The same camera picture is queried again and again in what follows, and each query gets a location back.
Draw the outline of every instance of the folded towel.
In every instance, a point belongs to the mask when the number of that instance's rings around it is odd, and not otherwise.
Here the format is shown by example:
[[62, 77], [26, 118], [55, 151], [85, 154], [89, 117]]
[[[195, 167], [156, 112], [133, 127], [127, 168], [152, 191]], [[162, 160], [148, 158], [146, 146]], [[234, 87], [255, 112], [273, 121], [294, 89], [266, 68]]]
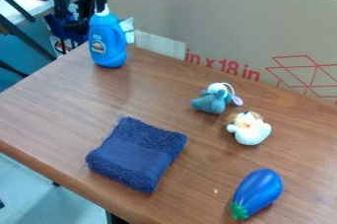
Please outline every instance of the folded towel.
[[183, 149], [186, 136], [123, 117], [101, 147], [86, 158], [94, 172], [144, 193], [157, 183]]

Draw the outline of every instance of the gray plush toy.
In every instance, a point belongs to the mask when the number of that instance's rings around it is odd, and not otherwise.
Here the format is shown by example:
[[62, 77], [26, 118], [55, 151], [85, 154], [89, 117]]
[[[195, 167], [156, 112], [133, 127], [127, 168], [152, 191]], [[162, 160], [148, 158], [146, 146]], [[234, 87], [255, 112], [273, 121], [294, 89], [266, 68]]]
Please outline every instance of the gray plush toy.
[[202, 90], [201, 98], [190, 101], [193, 109], [219, 114], [226, 108], [226, 104], [233, 103], [235, 106], [242, 106], [243, 101], [235, 96], [234, 88], [228, 83], [215, 83], [208, 87], [207, 91]]
[[193, 109], [202, 112], [219, 114], [223, 112], [226, 107], [224, 94], [224, 90], [219, 90], [216, 94], [210, 94], [209, 92], [202, 90], [200, 93], [201, 98], [191, 100], [190, 105]]

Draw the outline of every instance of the plush toy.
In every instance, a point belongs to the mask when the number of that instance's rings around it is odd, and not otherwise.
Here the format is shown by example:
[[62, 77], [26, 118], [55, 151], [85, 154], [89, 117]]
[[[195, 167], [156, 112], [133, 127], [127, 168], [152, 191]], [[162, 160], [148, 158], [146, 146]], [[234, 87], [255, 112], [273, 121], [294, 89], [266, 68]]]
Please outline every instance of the plush toy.
[[202, 90], [200, 95], [201, 98], [190, 101], [190, 106], [202, 112], [219, 114], [225, 110], [228, 103], [243, 105], [242, 99], [235, 96], [234, 88], [228, 83], [214, 83], [207, 88], [207, 91]]
[[224, 90], [219, 90], [217, 93], [209, 93], [202, 90], [201, 98], [190, 101], [192, 108], [202, 112], [219, 114], [224, 111], [226, 104], [224, 99]]
[[243, 145], [257, 145], [271, 132], [271, 126], [263, 122], [256, 112], [242, 112], [228, 117], [227, 131], [233, 133], [236, 141]]
[[224, 99], [227, 104], [233, 103], [237, 107], [243, 105], [243, 100], [236, 96], [236, 91], [229, 83], [214, 83], [208, 87], [207, 92], [209, 92], [210, 94], [216, 94], [219, 90], [225, 91]]

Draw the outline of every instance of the detergent bottle cap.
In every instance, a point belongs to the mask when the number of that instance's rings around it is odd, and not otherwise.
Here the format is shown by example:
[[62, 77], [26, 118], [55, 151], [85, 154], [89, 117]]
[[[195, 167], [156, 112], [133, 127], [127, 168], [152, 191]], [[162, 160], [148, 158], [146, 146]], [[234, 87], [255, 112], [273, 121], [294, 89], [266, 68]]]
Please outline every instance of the detergent bottle cap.
[[97, 12], [97, 9], [95, 9], [95, 15], [97, 16], [106, 16], [110, 13], [110, 11], [108, 10], [108, 6], [107, 4], [105, 3], [105, 6], [104, 6], [104, 10], [101, 11], [100, 13]]

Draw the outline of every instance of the red line drawing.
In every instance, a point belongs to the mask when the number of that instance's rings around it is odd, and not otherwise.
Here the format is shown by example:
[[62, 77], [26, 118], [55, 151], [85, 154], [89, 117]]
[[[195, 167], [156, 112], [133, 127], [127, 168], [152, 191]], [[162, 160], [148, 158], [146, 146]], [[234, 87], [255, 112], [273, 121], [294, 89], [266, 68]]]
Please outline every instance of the red line drawing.
[[[329, 72], [327, 72], [326, 67], [336, 67], [335, 64], [318, 64], [308, 55], [288, 55], [288, 56], [274, 56], [273, 60], [276, 62], [278, 66], [266, 67], [266, 70], [272, 74], [276, 79], [276, 87], [279, 88], [280, 84], [283, 83], [286, 87], [300, 88], [303, 89], [303, 95], [307, 94], [307, 91], [311, 91], [319, 98], [337, 98], [337, 94], [328, 95], [324, 93], [324, 91], [329, 91], [331, 89], [337, 90], [337, 79], [332, 76]], [[312, 75], [304, 74], [301, 75], [301, 69], [312, 69]], [[329, 83], [324, 85], [322, 84], [314, 84], [317, 78], [318, 69], [321, 75], [329, 80]], [[297, 84], [289, 83], [289, 79], [287, 80], [285, 74], [288, 75], [291, 79], [295, 80]]]

